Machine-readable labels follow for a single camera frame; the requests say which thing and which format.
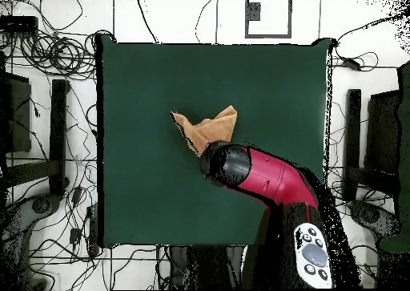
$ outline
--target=dark panel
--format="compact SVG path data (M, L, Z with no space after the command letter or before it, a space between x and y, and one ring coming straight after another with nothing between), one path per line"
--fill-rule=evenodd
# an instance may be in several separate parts
M55 79L51 92L50 160L58 162L58 173L50 177L50 193L62 196L66 188L66 96L70 83Z
M346 98L346 128L344 132L344 164L345 167L358 168L360 157L360 106L361 90L350 89ZM344 182L341 193L343 200L356 198L357 184L350 182L348 170L343 172Z
M372 95L368 103L368 135L364 166L397 173L399 91Z

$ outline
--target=button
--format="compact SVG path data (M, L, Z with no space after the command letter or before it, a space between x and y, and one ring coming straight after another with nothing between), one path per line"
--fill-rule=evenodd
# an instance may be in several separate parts
M309 275L314 275L316 273L315 268L313 267L313 265L305 265L304 267L304 271L306 271Z
M318 274L324 281L328 280L328 275L322 269L318 271Z
M328 262L328 255L316 244L308 244L302 250L303 257L313 265L323 268Z
M311 237L307 235L306 233L302 236L302 239L306 241L307 243L310 243L312 241Z

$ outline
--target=black frame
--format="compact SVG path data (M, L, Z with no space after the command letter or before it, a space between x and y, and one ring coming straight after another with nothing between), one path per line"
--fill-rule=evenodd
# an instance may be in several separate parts
M292 0L288 0L287 34L249 34L249 22L251 21L251 4L245 0L245 38L291 38L291 12Z

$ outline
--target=cable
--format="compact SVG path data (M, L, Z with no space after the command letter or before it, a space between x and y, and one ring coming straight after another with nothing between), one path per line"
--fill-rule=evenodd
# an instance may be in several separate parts
M155 43L158 43L157 38L156 38L156 37L154 36L154 34L152 33L151 28L148 26L147 20L145 19L145 14L144 14L143 8L141 7L141 2L140 2L139 0L137 0L137 3L138 3L139 10L141 10L141 15L143 16L143 20L144 20L145 26L147 27L148 31L150 32L152 38L154 39L154 42L155 42Z
M74 21L71 22L70 24L68 24L67 26L65 26L65 27L63 27L63 28L55 28L55 27L53 27L53 26L51 25L51 23L48 22L48 20L47 20L46 18L42 18L43 22L47 22L47 25L48 25L49 28L51 28L53 31L65 30L65 29L67 29L69 26L72 26L73 24L75 24L75 23L82 17L82 12L83 12L83 10L82 10L82 5L81 5L80 1L79 1L79 0L75 0L75 1L77 1L77 3L78 3L78 5L79 5L81 11L80 11L79 16L78 16L77 18L75 18ZM43 15L43 13L42 13L42 0L40 0L40 8L39 8L38 12L39 12L41 15Z
M112 291L112 249L110 249L110 291Z
M130 262L132 261L132 257L134 256L135 253L140 253L140 252L152 253L152 252L154 252L154 251L155 251L155 249L152 249L152 250L137 249L137 250L135 250L135 251L130 255L130 258L128 259L128 261L126 262L126 264L125 264L124 266L122 266L120 269L118 269L117 271L114 272L114 275L113 275L113 283L112 283L112 288L111 288L111 290L114 290L114 287L115 287L115 275L116 275L117 273L119 273L120 271L124 270L124 269L130 264Z
M218 6L219 6L219 0L216 0L216 26L215 26L215 44L217 45L218 44L218 24L219 24L219 22L218 22L218 13L219 13L219 11L218 11Z
M211 1L212 1L212 0L209 0L209 1L207 2L207 4L202 7L201 12L199 13L198 21L196 22L196 26L195 26L195 37L196 37L196 39L198 40L198 43L201 43L201 42L199 41L199 38L198 38L198 35L197 35L197 32L196 32L197 29L198 29L199 20L201 19L203 10L207 7L208 4L211 3Z
M87 121L91 126L97 127L97 125L95 125L94 123L92 123L92 122L90 121L90 118L88 117L88 113L90 112L90 109L93 108L93 107L97 107L97 103L95 103L94 105L91 105L91 106L88 107L88 109L86 110L86 121Z
M377 20L375 20L375 21L366 23L366 24L363 25L363 26L360 26L360 27L355 28L355 29L353 29L353 30L349 30L349 31L347 31L346 33L342 34L342 35L337 39L337 46L335 47L335 52L336 52L337 57L338 57L339 59L341 59L342 61L344 61L344 62L346 62L346 60L347 60L346 58L340 56L340 55L339 55L339 52L338 52L338 50L337 50L337 48L338 48L339 45L340 45L340 40L341 40L344 36L346 36L347 34L350 34L350 33L354 32L354 31L361 30L361 29L368 29L369 27L371 27L371 26L376 26L376 25L378 25L379 23L382 23L382 22L392 21L392 20L395 20L395 21L396 21L396 20L398 20L399 18L403 18L403 17L405 17L405 16L407 16L407 15L406 15L406 13L404 12L404 13L399 13L399 14L394 15L394 16L387 17L387 18L379 18L379 19L377 19ZM358 56L356 56L355 58L351 58L351 59L361 59L361 57L364 56L364 55L366 55L366 54L374 54L374 55L376 56L376 60L377 60L376 65L375 65L375 66L372 66L369 70L363 71L363 70L361 69L362 67L364 67L364 61L363 61L363 59L362 59L363 66L362 66L362 67L359 67L358 71L362 71L362 72L373 71L373 70L377 67L377 65L379 64L379 57L377 56L377 54L376 54L375 52L367 52L367 53L358 55Z
M37 273L38 275L43 275L43 276L46 276L46 277L51 278L51 279L53 280L53 284L51 285L51 287L50 287L50 289L49 289L48 291L51 291L51 290L54 288L55 278L54 278L53 276L49 275L48 273L41 273L41 272L38 271L38 270L34 270L33 268L31 268L31 266L29 267L29 269L30 269L30 271L33 272L33 273Z
M377 257L379 257L379 253L378 253L374 248L372 248L372 247L369 246L369 245L356 245L356 246L354 246L353 248L351 248L351 250L353 251L354 249L357 249L357 248L370 249L370 250L372 250L372 251L377 255ZM364 266L364 268L366 269L366 271L364 271L364 270L360 267L360 265L357 265L357 268L358 268L359 270L361 270L362 272L366 273L367 275L369 275L369 276L370 276L371 278L373 278L375 281L377 281L377 275L374 274L374 272L370 269L370 265L364 263L363 266Z
M317 38L320 38L320 23L322 21L322 0L319 2L319 29L317 32Z
M80 286L80 284L76 285L76 283L81 279L82 276L86 275L86 273L88 273L88 271L90 271L91 269L93 269L93 271L87 276L84 277L84 280L82 281L82 284L84 283L84 281L86 281L88 278L91 277L91 275L93 274L93 272L97 269L99 262L96 265L92 265L89 268L86 269L86 271L84 271L73 283L73 285L71 286L70 289L68 289L67 291L73 291L74 288Z

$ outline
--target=wire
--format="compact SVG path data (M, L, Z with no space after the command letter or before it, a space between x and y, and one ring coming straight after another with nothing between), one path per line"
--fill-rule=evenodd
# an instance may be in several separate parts
M43 20L44 22L46 21L48 27L51 28L53 31L56 31L56 30L65 30L65 29L67 29L69 26L72 26L73 24L75 24L75 23L82 17L82 12L83 12L83 10L82 10L82 5L81 5L81 3L80 3L79 0L75 0L75 1L77 1L77 3L78 3L78 5L79 5L81 11L80 11L79 16L77 16L77 18L75 18L74 21L71 22L70 24L68 24L67 26L65 26L65 27L63 27L63 28L55 28L55 27L53 27L53 26L51 25L51 23L48 22L48 20L47 20L46 18L43 17L42 20ZM42 0L40 0L40 8L39 8L38 11L39 11L39 13L43 16L43 13L42 13Z
M94 123L92 123L92 122L90 121L90 118L88 117L88 113L90 112L90 109L93 108L93 107L97 107L97 103L95 103L94 105L91 105L91 106L88 107L88 109L86 110L86 121L87 121L91 126L97 127L97 125L95 125Z
M201 12L199 13L198 21L196 22L196 26L195 26L195 37L196 37L196 39L198 40L198 43L201 43L201 42L199 41L199 38L198 38L198 35L197 35L197 29L198 29L198 25L199 25L199 20L201 19L203 10L207 7L208 4L211 3L211 1L212 1L212 0L209 0L209 1L207 2L207 4L202 7Z
M141 10L141 15L143 16L143 20L144 20L145 26L147 26L148 31L150 32L152 38L154 39L154 42L155 42L155 43L158 43L157 38L156 38L156 37L154 36L154 34L152 33L151 28L148 26L147 20L145 19L145 14L144 14L143 8L141 7L141 2L140 2L139 0L137 0L137 3L138 3L139 10Z
M319 29L317 31L317 38L320 38L320 23L322 21L322 0L319 2Z
M155 251L155 249L152 249L152 250L137 249L137 250L135 250L135 251L130 255L130 258L128 259L128 261L126 262L126 264L125 264L124 266L122 266L120 269L118 269L117 271L114 272L114 275L113 275L113 283L112 283L112 288L111 288L111 290L114 290L114 287L115 287L115 275L116 275L117 273L119 273L120 271L124 270L124 269L130 264L130 262L132 261L132 257L134 256L135 253L140 253L140 252L152 253L152 252L154 252L154 251Z
M51 279L53 280L53 284L51 285L51 287L50 287L50 289L49 289L48 291L51 291L51 290L54 288L55 278L54 278L53 276L49 275L48 273L41 273L41 272L38 271L38 270L34 270L33 268L31 268L31 266L29 267L29 269L30 269L30 271L33 272L33 273L37 273L38 275L43 275L43 276L47 276L47 277L51 278Z
M394 16L387 17L387 18L379 18L379 19L377 19L377 20L375 20L375 21L366 23L366 24L363 25L363 26L360 26L360 27L355 28L355 29L353 29L353 30L349 30L349 31L347 31L346 33L342 34L342 35L337 39L337 46L335 47L335 52L336 52L336 55L337 55L338 59L341 59L342 61L345 60L344 57L342 57L342 56L339 55L339 52L338 52L337 49L338 49L338 47L339 47L339 45L340 45L340 40L341 40L344 36L346 36L347 34L350 34L350 33L354 32L354 31L361 30L361 29L368 29L369 27L371 27L371 26L376 26L376 25L378 25L379 23L382 23L382 22L392 21L392 20L395 20L395 21L396 21L396 20L398 20L399 18L403 18L403 17L405 17L405 16L407 16L407 15L406 15L406 13L404 12L404 13L400 13L400 14L397 14L397 15L394 15ZM362 56L365 56L365 55L367 55L367 54L374 54L374 55L376 56L376 64L375 64L374 66L370 66L370 69L364 71L362 68L363 68L363 67L368 67L368 66L365 66L365 65L364 65L364 60L363 60L361 57L362 57ZM374 51L369 51L369 52L363 53L363 54L358 55L358 56L356 56L355 58L351 58L351 59L360 59L360 60L362 61L363 65L362 65L362 66L360 67L360 69L358 70L358 71L361 71L361 72L373 71L375 68L377 68L377 65L379 64L379 57L377 56L377 53L375 53Z
M216 0L216 25L215 25L215 44L218 44L218 28L219 28L219 22L218 22L218 6L219 6L219 0Z
M110 291L112 291L112 249L110 249Z
M378 25L379 23L382 23L382 22L392 21L392 20L398 20L399 18L403 18L404 16L406 16L405 13L400 13L400 14L398 14L398 15L390 16L390 17L387 17L387 18L379 18L379 19L377 19L377 20L375 20L375 21L371 21L371 22L369 22L369 23L366 23L366 24L363 25L363 26L360 26L360 27L357 27L357 28L355 28L355 29L353 29L353 30L347 31L346 33L342 34L342 35L337 39L338 45L337 45L336 48L335 48L337 56L338 56L339 58L341 58L341 56L339 55L339 53L338 53L338 51L337 51L337 47L340 45L340 40L341 40L344 36L346 36L347 34L350 34L350 33L354 32L354 31L361 30L361 29L368 29L370 26L376 26L376 25Z

